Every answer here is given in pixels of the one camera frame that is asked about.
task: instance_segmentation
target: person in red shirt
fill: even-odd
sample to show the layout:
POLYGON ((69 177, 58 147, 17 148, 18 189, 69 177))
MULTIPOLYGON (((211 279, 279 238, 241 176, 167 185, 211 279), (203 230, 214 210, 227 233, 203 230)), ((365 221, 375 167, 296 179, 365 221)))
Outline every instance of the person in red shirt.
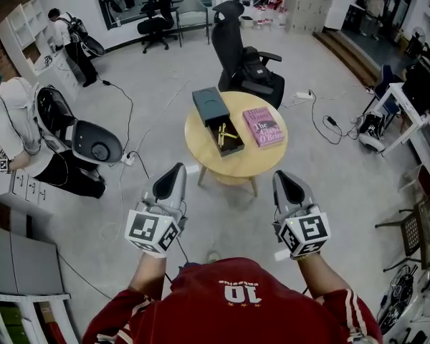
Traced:
POLYGON ((166 259, 142 254, 128 289, 82 344, 382 343, 365 303, 319 254, 297 261, 312 298, 245 258, 184 267, 161 299, 166 259))

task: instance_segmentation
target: yellow tabletop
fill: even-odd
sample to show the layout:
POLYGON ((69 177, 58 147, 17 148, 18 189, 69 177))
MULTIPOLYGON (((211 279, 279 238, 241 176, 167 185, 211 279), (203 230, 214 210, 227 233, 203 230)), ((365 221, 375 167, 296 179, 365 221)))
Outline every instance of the yellow tabletop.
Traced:
POLYGON ((234 178, 251 178, 274 167, 285 154, 288 144, 288 131, 282 116, 269 103, 243 92, 221 93, 224 103, 231 113, 230 119, 240 134, 245 148, 237 153, 221 157, 210 130, 204 127, 199 113, 194 107, 186 118, 185 139, 189 150, 203 166, 219 175, 234 178), (250 129, 247 127, 242 113, 245 110, 267 107, 280 129, 284 140, 260 148, 250 129))

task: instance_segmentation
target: person in white shirt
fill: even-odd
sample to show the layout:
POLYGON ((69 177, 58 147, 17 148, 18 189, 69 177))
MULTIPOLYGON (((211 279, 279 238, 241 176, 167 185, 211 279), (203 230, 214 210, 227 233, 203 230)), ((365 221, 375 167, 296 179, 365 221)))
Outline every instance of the person in white shirt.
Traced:
POLYGON ((86 176, 80 169, 94 171, 97 165, 77 159, 71 150, 56 153, 43 139, 34 109, 35 88, 20 77, 1 83, 0 146, 9 171, 24 169, 38 181, 80 196, 100 198, 104 183, 86 176))
POLYGON ((81 47, 81 43, 73 42, 70 37, 69 26, 67 24, 71 20, 69 14, 60 14, 59 9, 54 8, 49 11, 48 17, 54 22, 54 39, 57 49, 65 47, 65 51, 70 59, 78 65, 85 75, 86 82, 83 84, 83 87, 91 85, 97 80, 97 71, 94 65, 92 65, 91 60, 87 58, 81 47))

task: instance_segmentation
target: blue chair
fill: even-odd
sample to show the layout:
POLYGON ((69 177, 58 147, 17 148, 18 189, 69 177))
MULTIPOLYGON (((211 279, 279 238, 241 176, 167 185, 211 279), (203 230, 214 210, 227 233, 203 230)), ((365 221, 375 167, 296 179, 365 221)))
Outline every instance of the blue chair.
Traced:
MULTIPOLYGON (((387 92, 388 86, 391 83, 400 83, 403 82, 400 77, 392 73, 392 69, 390 65, 382 65, 381 68, 381 80, 380 82, 374 87, 374 97, 369 103, 368 107, 365 108, 363 111, 363 114, 368 111, 368 108, 373 104, 374 100, 380 100, 387 92)), ((386 126, 384 129, 386 129, 390 123, 392 122, 393 118, 395 117, 395 114, 398 113, 400 108, 396 105, 395 101, 391 98, 388 98, 387 101, 383 104, 384 109, 387 111, 387 118, 386 118, 386 126)))

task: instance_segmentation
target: black backpack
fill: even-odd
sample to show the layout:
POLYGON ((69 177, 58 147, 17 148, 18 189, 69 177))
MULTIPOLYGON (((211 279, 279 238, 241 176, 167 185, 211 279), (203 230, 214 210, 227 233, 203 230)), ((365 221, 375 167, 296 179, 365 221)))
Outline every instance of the black backpack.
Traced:
POLYGON ((67 13, 67 15, 70 17, 69 21, 62 17, 57 18, 57 20, 61 20, 65 22, 65 24, 67 24, 70 34, 70 40, 72 42, 78 43, 83 41, 87 37, 87 30, 82 20, 75 16, 71 16, 70 13, 67 13))
POLYGON ((242 52, 242 77, 257 84, 272 87, 274 80, 272 73, 262 64, 258 50, 254 47, 245 47, 242 52))

